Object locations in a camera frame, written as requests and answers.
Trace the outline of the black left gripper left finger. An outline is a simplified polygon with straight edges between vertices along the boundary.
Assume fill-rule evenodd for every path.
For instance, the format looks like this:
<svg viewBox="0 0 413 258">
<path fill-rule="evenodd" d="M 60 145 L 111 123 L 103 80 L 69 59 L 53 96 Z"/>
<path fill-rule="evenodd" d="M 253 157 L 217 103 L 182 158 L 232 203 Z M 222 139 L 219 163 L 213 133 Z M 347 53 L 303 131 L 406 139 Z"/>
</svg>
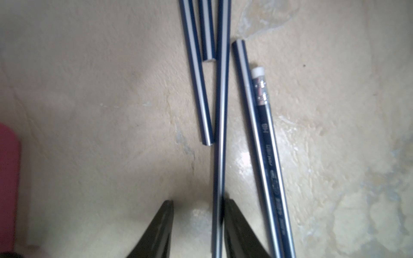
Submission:
<svg viewBox="0 0 413 258">
<path fill-rule="evenodd" d="M 168 258 L 174 219 L 174 202 L 166 200 L 127 258 Z"/>
</svg>

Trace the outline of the pink bottom drawer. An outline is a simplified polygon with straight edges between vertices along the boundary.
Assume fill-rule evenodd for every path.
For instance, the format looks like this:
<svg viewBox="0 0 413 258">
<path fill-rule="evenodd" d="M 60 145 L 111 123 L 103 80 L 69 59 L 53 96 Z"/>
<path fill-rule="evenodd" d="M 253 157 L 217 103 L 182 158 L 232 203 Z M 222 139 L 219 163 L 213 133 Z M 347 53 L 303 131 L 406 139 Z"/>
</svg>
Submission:
<svg viewBox="0 0 413 258">
<path fill-rule="evenodd" d="M 14 131 L 1 124 L 1 252 L 15 245 L 21 147 Z"/>
</svg>

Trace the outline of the dark blue pencil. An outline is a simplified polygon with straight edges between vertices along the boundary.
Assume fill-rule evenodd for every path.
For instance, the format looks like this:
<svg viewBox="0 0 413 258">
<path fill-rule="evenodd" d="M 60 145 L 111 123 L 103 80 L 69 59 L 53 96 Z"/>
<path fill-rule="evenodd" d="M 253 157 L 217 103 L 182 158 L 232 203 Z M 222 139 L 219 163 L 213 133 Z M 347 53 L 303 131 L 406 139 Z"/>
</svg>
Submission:
<svg viewBox="0 0 413 258">
<path fill-rule="evenodd" d="M 211 240 L 213 258 L 221 258 L 223 248 L 230 31 L 231 1 L 218 1 L 214 195 Z"/>
<path fill-rule="evenodd" d="M 257 100 L 258 119 L 264 142 L 267 165 L 270 174 L 272 197 L 275 201 L 275 218 L 281 240 L 283 258 L 295 258 L 293 234 L 288 214 L 287 199 L 282 178 L 281 164 L 277 149 L 270 100 L 267 92 L 265 70 L 255 67 L 251 70 L 254 94 Z"/>
<path fill-rule="evenodd" d="M 193 2 L 179 1 L 182 26 L 187 46 L 187 56 L 194 89 L 195 104 L 199 119 L 202 144 L 211 146 L 214 143 L 213 129 L 209 112 L 207 93 L 202 68 L 201 51 L 195 23 Z"/>
</svg>

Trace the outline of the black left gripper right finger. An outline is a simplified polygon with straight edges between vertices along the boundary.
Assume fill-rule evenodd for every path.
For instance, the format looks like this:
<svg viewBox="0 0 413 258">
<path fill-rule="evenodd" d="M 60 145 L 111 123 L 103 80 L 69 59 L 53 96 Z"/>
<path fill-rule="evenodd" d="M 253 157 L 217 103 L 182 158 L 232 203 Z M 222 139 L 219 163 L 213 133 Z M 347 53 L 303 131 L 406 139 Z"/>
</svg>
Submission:
<svg viewBox="0 0 413 258">
<path fill-rule="evenodd" d="M 224 241 L 228 258 L 270 258 L 234 200 L 224 201 Z"/>
</svg>

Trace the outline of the black pencil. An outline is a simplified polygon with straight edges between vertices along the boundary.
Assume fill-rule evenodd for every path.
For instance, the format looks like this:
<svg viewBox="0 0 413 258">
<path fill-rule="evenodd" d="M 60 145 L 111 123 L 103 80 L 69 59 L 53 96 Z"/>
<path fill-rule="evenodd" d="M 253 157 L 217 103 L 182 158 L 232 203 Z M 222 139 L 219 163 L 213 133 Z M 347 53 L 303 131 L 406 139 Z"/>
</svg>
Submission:
<svg viewBox="0 0 413 258">
<path fill-rule="evenodd" d="M 216 57 L 212 0 L 199 0 L 199 17 L 202 40 L 202 60 L 213 61 Z"/>
<path fill-rule="evenodd" d="M 259 180 L 259 195 L 263 203 L 267 223 L 268 241 L 270 243 L 270 257 L 281 258 L 282 241 L 279 220 L 277 217 L 276 200 L 271 183 L 271 173 L 267 164 L 267 155 L 260 128 L 256 98 L 253 92 L 251 72 L 248 63 L 245 41 L 237 39 L 232 43 L 232 49 L 237 66 L 240 85 L 243 88 L 245 105 L 250 124 L 253 150 L 256 160 Z"/>
</svg>

